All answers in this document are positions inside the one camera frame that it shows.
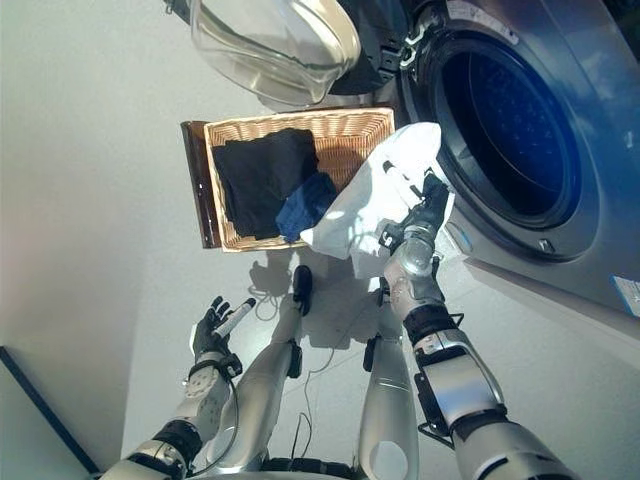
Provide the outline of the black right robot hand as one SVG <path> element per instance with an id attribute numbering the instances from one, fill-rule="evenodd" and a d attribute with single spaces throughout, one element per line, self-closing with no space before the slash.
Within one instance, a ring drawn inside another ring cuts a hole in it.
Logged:
<path id="1" fill-rule="evenodd" d="M 387 200 L 389 213 L 384 214 L 384 219 L 398 228 L 422 224 L 438 232 L 448 220 L 455 198 L 440 167 L 419 166 L 410 175 L 386 160 L 383 172 L 391 187 Z"/>

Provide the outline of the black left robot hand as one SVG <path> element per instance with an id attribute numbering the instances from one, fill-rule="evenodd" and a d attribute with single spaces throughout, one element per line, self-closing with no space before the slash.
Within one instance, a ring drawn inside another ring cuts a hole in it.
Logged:
<path id="1" fill-rule="evenodd" d="M 235 308 L 222 296 L 215 297 L 192 332 L 190 342 L 194 363 L 203 361 L 208 353 L 229 355 L 228 341 L 231 332 L 255 306 L 256 299 L 253 297 Z"/>

